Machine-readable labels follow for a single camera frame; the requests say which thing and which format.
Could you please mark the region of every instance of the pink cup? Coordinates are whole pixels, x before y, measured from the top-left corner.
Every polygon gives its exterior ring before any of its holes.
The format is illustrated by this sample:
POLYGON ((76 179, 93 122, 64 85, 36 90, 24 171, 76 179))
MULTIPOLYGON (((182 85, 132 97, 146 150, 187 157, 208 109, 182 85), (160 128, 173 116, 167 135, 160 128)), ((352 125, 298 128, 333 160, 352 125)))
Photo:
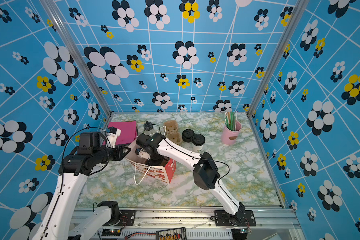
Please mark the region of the pink cup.
POLYGON ((233 145, 236 142, 237 136, 239 136, 241 130, 241 124, 236 120, 236 131, 231 131, 224 124, 223 133, 221 134, 221 142, 227 145, 233 145))

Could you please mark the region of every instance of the pink folder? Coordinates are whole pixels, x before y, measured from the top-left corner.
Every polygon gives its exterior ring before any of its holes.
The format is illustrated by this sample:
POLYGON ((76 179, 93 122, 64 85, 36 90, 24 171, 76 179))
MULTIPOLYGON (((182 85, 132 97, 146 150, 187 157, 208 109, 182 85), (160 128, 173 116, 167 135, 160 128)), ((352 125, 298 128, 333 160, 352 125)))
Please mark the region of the pink folder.
POLYGON ((115 127, 121 130, 120 136, 117 137, 116 145, 131 143, 137 137, 136 121, 110 122, 108 127, 115 127))

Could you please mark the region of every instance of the table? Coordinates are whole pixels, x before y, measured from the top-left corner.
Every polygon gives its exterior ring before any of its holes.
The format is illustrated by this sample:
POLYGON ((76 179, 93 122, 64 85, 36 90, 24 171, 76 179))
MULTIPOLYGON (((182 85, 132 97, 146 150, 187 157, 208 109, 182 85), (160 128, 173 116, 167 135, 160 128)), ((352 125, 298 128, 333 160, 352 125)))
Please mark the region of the table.
MULTIPOLYGON (((246 114, 238 113, 242 129, 232 146, 220 140, 224 117, 223 113, 211 112, 114 113, 111 122, 136 120, 140 134, 146 120, 160 126, 176 120, 180 133, 189 128, 203 134, 206 137, 203 151, 230 166, 229 174, 221 181, 235 198, 244 205, 280 205, 246 114)), ((183 142, 181 146, 192 149, 190 143, 183 142)), ((221 176, 228 171, 224 164, 216 165, 221 176)), ((136 171, 136 181, 142 177, 136 171)), ((181 164, 177 164, 170 184, 146 176, 140 185, 135 185, 134 166, 125 160, 110 162, 103 171, 90 176, 76 207, 92 207, 94 201, 117 201, 120 207, 221 206, 209 191, 195 185, 193 173, 181 164)))

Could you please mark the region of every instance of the floral wallpaper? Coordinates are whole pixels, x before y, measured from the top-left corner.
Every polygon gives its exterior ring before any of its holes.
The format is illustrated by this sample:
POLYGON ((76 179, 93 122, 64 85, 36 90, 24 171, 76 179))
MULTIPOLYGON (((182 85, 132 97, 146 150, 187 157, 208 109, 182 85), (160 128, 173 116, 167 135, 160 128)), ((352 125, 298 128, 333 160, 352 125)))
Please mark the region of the floral wallpaper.
POLYGON ((296 0, 54 1, 114 112, 246 111, 296 0))
POLYGON ((306 239, 360 239, 360 0, 311 0, 251 116, 306 239))
POLYGON ((33 237, 64 147, 105 118, 39 1, 0 1, 0 239, 33 237))

